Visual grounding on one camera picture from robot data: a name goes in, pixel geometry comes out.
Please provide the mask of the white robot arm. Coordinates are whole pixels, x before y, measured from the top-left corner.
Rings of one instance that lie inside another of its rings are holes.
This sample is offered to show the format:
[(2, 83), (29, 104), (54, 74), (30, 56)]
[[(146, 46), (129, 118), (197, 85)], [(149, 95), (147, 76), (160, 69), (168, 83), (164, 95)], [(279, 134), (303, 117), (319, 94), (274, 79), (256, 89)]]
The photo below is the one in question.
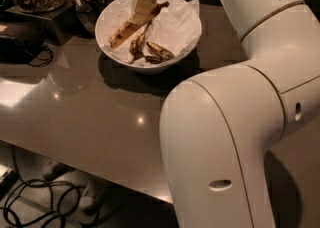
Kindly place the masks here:
[(276, 228), (268, 149), (320, 111), (320, 24), (304, 0), (220, 0), (246, 61), (179, 84), (160, 117), (180, 228)]

